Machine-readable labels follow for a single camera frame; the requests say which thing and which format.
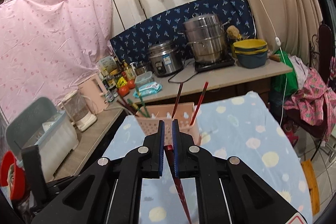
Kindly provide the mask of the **yellow seasoning packet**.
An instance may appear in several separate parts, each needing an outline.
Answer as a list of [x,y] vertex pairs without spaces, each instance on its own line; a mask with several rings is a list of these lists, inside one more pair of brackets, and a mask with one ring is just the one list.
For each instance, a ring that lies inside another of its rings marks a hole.
[[117,80],[116,80],[116,84],[118,86],[118,88],[127,85],[127,80],[124,79],[123,76],[120,76]]

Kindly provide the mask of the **steel rice cooker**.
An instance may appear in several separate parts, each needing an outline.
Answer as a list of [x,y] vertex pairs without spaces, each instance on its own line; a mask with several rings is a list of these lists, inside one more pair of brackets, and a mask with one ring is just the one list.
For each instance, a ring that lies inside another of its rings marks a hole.
[[182,70],[179,47],[172,40],[154,44],[148,49],[149,60],[157,77],[166,77]]

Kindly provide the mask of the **small steel lidded pot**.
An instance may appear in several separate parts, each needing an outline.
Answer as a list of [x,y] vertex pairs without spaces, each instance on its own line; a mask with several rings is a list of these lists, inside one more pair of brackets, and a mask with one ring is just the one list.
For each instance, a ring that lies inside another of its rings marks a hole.
[[152,72],[153,69],[151,67],[151,63],[150,62],[144,62],[144,61],[140,61],[138,63],[138,65],[135,68],[135,73],[136,75],[142,75],[146,72]]

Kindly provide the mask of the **dark red chopstick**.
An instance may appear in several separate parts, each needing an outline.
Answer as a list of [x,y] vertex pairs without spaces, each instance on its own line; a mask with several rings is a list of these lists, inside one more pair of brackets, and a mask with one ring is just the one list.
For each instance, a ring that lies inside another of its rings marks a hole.
[[117,100],[117,103],[123,108],[125,108],[131,115],[136,115],[136,112],[132,110],[132,108],[129,105],[121,102],[120,100]]

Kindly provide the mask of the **white dish drainer box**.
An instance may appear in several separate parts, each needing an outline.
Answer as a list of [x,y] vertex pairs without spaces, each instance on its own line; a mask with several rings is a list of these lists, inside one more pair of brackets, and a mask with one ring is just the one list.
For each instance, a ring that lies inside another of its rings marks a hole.
[[66,156],[78,146],[79,140],[74,126],[65,111],[59,111],[41,123],[21,149],[32,145],[39,147],[42,171],[47,182],[54,179],[54,173]]

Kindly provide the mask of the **teal dish drainer lid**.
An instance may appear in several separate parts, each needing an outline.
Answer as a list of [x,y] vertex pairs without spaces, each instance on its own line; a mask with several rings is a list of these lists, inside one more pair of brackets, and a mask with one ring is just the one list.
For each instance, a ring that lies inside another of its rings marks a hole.
[[34,133],[53,115],[57,108],[47,97],[40,97],[23,110],[6,128],[6,142],[11,152],[19,157],[21,149]]

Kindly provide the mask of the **right tomato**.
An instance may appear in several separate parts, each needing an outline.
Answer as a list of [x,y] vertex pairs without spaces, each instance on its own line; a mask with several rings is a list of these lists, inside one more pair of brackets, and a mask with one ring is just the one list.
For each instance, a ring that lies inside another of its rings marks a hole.
[[130,90],[135,88],[135,79],[131,79],[127,82],[127,86]]

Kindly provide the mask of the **navy floral backsplash cloth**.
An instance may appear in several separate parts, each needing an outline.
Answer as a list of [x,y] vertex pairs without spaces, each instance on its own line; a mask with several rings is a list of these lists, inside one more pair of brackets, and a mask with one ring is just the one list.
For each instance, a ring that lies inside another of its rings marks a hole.
[[135,24],[110,39],[120,61],[149,61],[149,48],[159,42],[175,41],[183,59],[190,59],[191,49],[183,34],[183,23],[193,17],[215,14],[222,23],[234,25],[246,38],[256,37],[256,27],[247,0],[196,0],[163,11]]

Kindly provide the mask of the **pink perforated utensil holder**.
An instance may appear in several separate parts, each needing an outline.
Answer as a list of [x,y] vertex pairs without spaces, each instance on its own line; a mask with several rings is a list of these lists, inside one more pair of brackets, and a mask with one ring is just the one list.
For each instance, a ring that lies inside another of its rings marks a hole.
[[180,132],[191,135],[193,137],[194,144],[201,144],[202,138],[199,132],[197,119],[194,120],[193,124],[190,124],[194,115],[194,104],[192,102],[179,103],[174,118],[171,117],[171,114],[174,110],[174,104],[147,106],[146,109],[147,113],[149,114],[149,118],[144,116],[146,111],[143,107],[140,108],[140,110],[135,115],[140,128],[146,136],[155,134],[158,129],[159,121],[164,121],[164,145],[173,145],[172,123],[173,120],[177,119]]

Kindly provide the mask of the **pink electric kettle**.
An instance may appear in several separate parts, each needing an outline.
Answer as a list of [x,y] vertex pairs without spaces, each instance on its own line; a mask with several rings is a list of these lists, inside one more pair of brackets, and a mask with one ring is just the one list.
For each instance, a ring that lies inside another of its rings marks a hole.
[[77,86],[93,114],[99,114],[109,106],[105,97],[107,89],[97,73],[82,80]]

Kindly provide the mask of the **tomato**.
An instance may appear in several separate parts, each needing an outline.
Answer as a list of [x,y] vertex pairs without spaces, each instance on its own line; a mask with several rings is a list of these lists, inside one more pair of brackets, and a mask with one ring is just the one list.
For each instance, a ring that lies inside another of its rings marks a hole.
[[135,79],[131,79],[127,82],[127,86],[130,90],[135,88]]
[[124,97],[129,94],[130,90],[127,85],[124,85],[124,86],[119,87],[117,92],[120,97]]

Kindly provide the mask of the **stacked steel steamer pot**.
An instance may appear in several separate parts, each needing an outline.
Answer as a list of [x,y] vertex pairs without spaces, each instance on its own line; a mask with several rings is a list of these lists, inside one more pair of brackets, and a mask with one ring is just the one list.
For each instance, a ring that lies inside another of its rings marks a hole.
[[188,19],[183,33],[197,63],[216,63],[228,54],[223,24],[216,14]]

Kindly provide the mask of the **white blender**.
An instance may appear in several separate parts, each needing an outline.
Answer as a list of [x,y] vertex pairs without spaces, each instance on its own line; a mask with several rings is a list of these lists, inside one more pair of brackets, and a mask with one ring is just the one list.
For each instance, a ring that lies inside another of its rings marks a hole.
[[78,90],[68,93],[59,103],[79,131],[84,132],[96,121],[97,117],[90,111],[86,100]]

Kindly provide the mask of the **grey back counter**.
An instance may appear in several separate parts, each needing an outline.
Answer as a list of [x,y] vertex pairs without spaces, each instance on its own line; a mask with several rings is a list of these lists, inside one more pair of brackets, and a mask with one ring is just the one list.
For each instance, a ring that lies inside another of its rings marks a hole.
[[185,68],[174,77],[155,77],[154,80],[162,85],[162,90],[143,100],[148,105],[173,103],[178,93],[179,83],[183,82],[180,101],[196,103],[205,82],[209,82],[205,102],[242,96],[255,91],[264,103],[268,103],[271,78],[291,71],[292,69],[284,63],[267,60],[264,66],[255,69],[241,67],[236,62],[231,67],[196,73],[194,61],[190,59]]

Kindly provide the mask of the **light blue patterned tablecloth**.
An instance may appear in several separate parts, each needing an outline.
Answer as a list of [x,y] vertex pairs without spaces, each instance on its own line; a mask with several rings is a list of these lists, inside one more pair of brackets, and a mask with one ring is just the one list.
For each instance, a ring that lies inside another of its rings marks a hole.
[[[262,99],[244,96],[204,104],[197,123],[203,148],[226,159],[237,156],[312,223],[311,201],[299,158]],[[189,212],[178,197],[169,166],[158,180],[142,183],[140,223],[197,223],[195,181],[182,180]]]

